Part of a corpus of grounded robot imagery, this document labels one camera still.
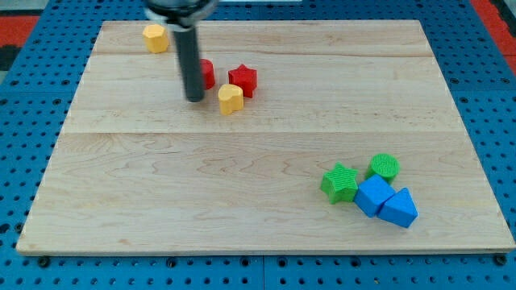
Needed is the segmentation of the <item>silver robot tool mount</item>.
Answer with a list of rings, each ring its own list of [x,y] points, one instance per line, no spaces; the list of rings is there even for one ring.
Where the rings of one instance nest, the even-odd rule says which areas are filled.
[[[150,20],[188,29],[210,16],[219,0],[143,0],[143,3]]]

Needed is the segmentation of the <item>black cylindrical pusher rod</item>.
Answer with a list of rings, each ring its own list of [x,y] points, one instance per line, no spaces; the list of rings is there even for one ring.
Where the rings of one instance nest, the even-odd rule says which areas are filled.
[[[198,47],[197,28],[188,27],[174,31],[177,58],[181,69],[185,97],[189,102],[200,102],[204,98],[204,78]]]

